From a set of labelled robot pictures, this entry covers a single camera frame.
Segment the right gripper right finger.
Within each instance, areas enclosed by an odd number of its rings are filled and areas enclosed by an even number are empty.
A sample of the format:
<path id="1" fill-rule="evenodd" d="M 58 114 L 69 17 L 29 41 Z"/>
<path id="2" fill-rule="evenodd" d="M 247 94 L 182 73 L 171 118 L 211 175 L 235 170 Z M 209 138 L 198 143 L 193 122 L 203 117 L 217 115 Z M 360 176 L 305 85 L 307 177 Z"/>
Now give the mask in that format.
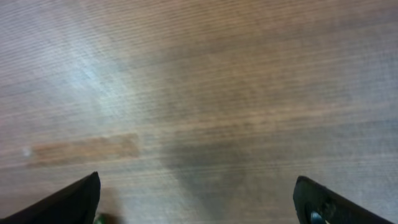
<path id="1" fill-rule="evenodd" d="M 392 224 L 303 175 L 295 183 L 293 201 L 300 224 Z"/>

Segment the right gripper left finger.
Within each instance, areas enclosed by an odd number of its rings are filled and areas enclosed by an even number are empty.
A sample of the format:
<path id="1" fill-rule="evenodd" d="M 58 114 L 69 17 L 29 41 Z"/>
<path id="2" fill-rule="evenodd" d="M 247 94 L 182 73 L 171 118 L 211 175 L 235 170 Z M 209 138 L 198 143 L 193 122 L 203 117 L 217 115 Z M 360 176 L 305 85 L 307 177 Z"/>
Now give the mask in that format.
<path id="1" fill-rule="evenodd" d="M 2 224 L 92 224 L 101 192 L 97 172 L 1 219 Z"/>

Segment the natural block with green side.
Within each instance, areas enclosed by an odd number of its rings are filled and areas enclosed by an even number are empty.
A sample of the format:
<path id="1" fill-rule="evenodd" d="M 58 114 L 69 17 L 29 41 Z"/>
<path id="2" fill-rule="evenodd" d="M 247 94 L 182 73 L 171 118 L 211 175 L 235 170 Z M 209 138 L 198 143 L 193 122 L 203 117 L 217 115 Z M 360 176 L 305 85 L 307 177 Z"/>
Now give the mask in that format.
<path id="1" fill-rule="evenodd" d="M 106 224 L 106 215 L 97 213 L 94 217 L 93 224 Z"/>

